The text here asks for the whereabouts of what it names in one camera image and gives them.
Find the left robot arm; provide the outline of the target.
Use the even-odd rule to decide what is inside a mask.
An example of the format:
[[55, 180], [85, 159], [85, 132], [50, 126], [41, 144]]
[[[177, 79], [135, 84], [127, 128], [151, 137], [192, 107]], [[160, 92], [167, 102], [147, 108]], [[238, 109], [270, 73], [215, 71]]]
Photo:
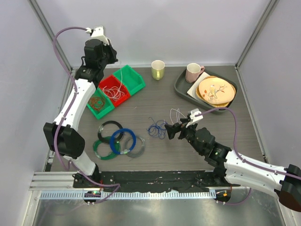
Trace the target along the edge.
[[73, 89], [63, 109], [52, 123], [45, 123], [43, 131], [58, 160], [68, 161], [63, 165], [64, 169], [73, 166], [84, 178], [84, 183], [94, 188], [100, 185], [101, 174], [97, 164], [85, 152], [85, 140], [78, 133], [78, 127], [88, 101], [104, 77], [105, 67], [118, 59], [110, 40], [90, 39], [85, 43], [84, 53], [81, 66], [71, 77]]

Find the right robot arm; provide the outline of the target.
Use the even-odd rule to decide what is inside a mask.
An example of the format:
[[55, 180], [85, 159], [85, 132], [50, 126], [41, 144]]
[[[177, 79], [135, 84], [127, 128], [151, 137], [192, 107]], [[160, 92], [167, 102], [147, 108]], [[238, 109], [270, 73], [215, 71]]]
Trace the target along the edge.
[[270, 165], [237, 153], [234, 149], [216, 142], [206, 128], [176, 123], [165, 125], [169, 139], [179, 133], [205, 161], [214, 167], [213, 182], [241, 185], [275, 197], [285, 207], [301, 210], [301, 169], [293, 164], [288, 167]]

